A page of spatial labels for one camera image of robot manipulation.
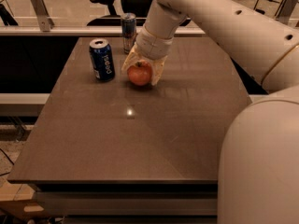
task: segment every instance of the table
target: table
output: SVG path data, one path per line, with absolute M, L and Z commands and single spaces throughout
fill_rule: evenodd
M 208 37 L 176 37 L 158 85 L 138 88 L 121 71 L 120 37 L 108 38 L 116 77 L 96 80 L 91 40 L 76 44 L 8 181 L 42 192 L 217 185 L 222 140 L 248 99 L 228 55 Z

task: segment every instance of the brown table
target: brown table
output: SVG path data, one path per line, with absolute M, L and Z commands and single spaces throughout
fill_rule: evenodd
M 78 41 L 9 182 L 217 184 L 223 137 L 248 98 L 228 55 L 208 37 L 176 37 L 158 85 L 138 88 L 119 37 L 108 38 L 116 77 L 95 78 L 91 40 Z

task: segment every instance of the floor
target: floor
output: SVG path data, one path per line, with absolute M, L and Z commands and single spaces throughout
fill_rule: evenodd
M 255 4 L 255 0 L 234 0 L 246 7 L 253 8 Z M 266 10 L 266 15 L 271 13 L 269 9 L 271 8 L 272 4 L 262 2 L 261 7 L 262 9 Z M 34 124 L 24 124 L 26 133 L 22 137 L 21 140 L 18 140 L 18 131 L 15 128 L 15 126 L 10 121 L 2 121 L 0 120 L 0 148 L 3 151 L 0 151 L 0 187 L 3 185 L 3 183 L 7 179 L 6 173 L 9 173 L 12 167 L 12 162 L 14 162 L 22 148 L 26 145 L 26 139 L 28 138 L 28 135 L 30 134 L 30 131 L 33 129 Z

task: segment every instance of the can top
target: can top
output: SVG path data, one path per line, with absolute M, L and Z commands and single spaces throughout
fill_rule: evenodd
M 121 18 L 123 20 L 133 20 L 136 18 L 136 15 L 134 13 L 128 12 L 128 13 L 123 13 L 121 15 Z
M 90 47 L 93 49 L 102 49 L 108 45 L 108 41 L 104 38 L 97 38 L 91 41 Z

